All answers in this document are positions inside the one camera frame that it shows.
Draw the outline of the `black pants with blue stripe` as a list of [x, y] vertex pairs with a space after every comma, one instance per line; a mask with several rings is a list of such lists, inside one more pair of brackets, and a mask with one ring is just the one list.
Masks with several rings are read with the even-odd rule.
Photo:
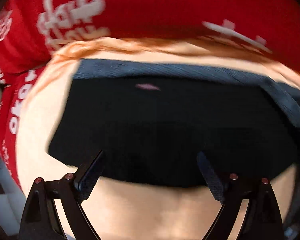
[[204, 185], [220, 175], [275, 178], [300, 159], [300, 90], [223, 67], [85, 59], [73, 75], [48, 153], [80, 166], [105, 150], [103, 176]]

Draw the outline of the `cream cloth sheet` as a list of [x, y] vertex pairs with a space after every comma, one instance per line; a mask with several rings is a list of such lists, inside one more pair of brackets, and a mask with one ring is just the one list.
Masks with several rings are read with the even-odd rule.
[[[98, 38], [56, 51], [21, 107], [16, 160], [21, 188], [28, 194], [37, 177], [59, 179], [74, 172], [48, 155], [80, 59], [188, 63], [243, 70], [300, 90], [300, 74], [243, 48], [210, 40]], [[178, 190], [102, 178], [84, 210], [103, 239], [200, 239], [219, 208], [205, 188]]]

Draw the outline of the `red sofa cover white characters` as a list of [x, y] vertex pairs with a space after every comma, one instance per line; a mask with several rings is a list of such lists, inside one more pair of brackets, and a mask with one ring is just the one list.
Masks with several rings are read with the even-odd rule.
[[203, 39], [227, 57], [250, 55], [300, 87], [296, 0], [0, 0], [0, 155], [18, 180], [15, 139], [23, 98], [51, 56], [106, 37]]

